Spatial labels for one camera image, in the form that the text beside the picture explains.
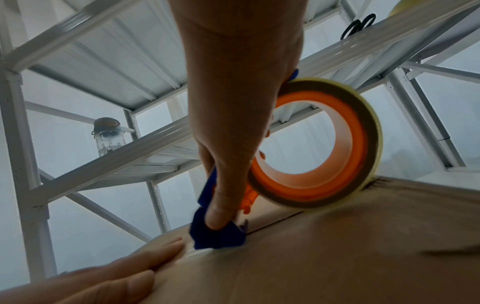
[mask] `plastic container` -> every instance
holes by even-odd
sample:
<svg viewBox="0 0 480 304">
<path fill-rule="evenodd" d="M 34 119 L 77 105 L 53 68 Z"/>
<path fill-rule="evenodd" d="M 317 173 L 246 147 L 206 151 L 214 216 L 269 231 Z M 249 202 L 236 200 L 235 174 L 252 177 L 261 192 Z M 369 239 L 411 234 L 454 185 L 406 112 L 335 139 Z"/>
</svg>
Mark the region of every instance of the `plastic container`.
<svg viewBox="0 0 480 304">
<path fill-rule="evenodd" d="M 104 156 L 126 144 L 120 122 L 110 117 L 95 120 L 92 134 L 100 156 Z"/>
</svg>

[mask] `cardboard box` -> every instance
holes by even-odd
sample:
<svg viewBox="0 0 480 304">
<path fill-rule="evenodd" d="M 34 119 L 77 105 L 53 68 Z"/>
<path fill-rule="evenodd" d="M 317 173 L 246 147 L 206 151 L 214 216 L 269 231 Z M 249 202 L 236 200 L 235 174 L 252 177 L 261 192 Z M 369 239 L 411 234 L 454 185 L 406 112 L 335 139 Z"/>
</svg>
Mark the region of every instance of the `cardboard box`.
<svg viewBox="0 0 480 304">
<path fill-rule="evenodd" d="M 329 211 L 263 201 L 244 246 L 187 252 L 143 304 L 478 303 L 479 202 L 475 191 L 384 178 Z"/>
</svg>

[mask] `hand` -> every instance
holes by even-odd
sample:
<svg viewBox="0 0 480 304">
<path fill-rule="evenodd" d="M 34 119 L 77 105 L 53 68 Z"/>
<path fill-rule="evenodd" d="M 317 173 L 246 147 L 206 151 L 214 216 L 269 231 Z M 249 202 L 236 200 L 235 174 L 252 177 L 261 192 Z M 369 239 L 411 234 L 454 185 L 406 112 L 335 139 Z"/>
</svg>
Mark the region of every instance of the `hand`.
<svg viewBox="0 0 480 304">
<path fill-rule="evenodd" d="M 134 253 L 108 265 L 61 274 L 0 292 L 4 304 L 134 304 L 152 291 L 151 270 L 184 247 L 181 238 L 158 250 Z"/>
<path fill-rule="evenodd" d="M 247 174 L 277 94 L 297 66 L 306 0 L 171 0 L 185 48 L 188 115 L 207 175 L 217 186 L 211 229 L 238 211 Z"/>
</svg>

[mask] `packing tape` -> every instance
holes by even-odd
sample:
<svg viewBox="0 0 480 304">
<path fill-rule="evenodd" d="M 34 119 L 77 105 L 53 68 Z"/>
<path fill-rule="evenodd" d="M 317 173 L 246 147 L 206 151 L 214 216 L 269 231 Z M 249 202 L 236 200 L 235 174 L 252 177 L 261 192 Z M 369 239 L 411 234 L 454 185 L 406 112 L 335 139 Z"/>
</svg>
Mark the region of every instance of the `packing tape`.
<svg viewBox="0 0 480 304">
<path fill-rule="evenodd" d="M 341 83 L 300 78 L 282 86 L 276 107 L 307 101 L 323 109 L 335 130 L 328 159 L 312 171 L 288 174 L 269 166 L 257 152 L 248 182 L 272 202 L 300 209 L 339 203 L 367 184 L 379 162 L 383 139 L 373 108 L 354 89 Z"/>
</svg>

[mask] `orange ring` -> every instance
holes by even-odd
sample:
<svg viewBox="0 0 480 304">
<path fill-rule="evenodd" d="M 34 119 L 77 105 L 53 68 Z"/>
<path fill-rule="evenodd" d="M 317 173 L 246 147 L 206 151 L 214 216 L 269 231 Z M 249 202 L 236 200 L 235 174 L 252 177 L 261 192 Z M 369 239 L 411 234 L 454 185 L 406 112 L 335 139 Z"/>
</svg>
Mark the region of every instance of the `orange ring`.
<svg viewBox="0 0 480 304">
<path fill-rule="evenodd" d="M 359 173 L 368 151 L 368 142 L 365 129 L 355 111 L 340 99 L 317 91 L 300 91 L 279 96 L 276 108 L 290 102 L 314 101 L 322 103 L 338 112 L 345 120 L 351 133 L 351 153 L 346 165 L 331 180 L 311 188 L 292 188 L 274 181 L 260 167 L 255 158 L 251 165 L 251 172 L 255 178 L 269 191 L 296 201 L 313 201 L 333 195 L 345 188 Z"/>
</svg>

